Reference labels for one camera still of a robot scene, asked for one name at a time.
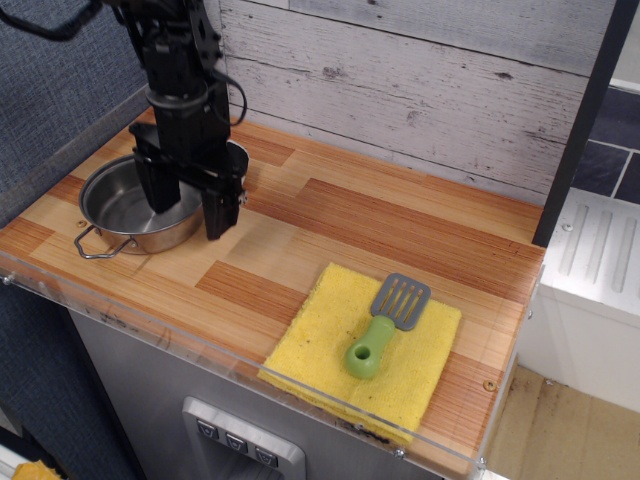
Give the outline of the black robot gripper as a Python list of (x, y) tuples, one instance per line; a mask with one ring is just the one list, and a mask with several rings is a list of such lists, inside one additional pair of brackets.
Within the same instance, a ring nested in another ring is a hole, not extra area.
[(218, 240), (237, 224), (246, 193), (232, 172), (226, 143), (228, 112), (206, 102), (154, 104), (154, 123), (133, 123), (136, 173), (151, 209), (161, 214), (181, 200), (179, 184), (202, 193), (206, 236)]

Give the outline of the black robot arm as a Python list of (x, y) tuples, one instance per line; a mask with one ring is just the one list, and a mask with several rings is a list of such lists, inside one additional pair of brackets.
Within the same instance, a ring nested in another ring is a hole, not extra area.
[(201, 1), (113, 1), (148, 87), (155, 121), (134, 123), (136, 170), (147, 201), (164, 213), (185, 183), (201, 195), (206, 235), (219, 239), (238, 221), (245, 199), (246, 150), (231, 142), (236, 121), (229, 88), (238, 83), (217, 69), (220, 36)]

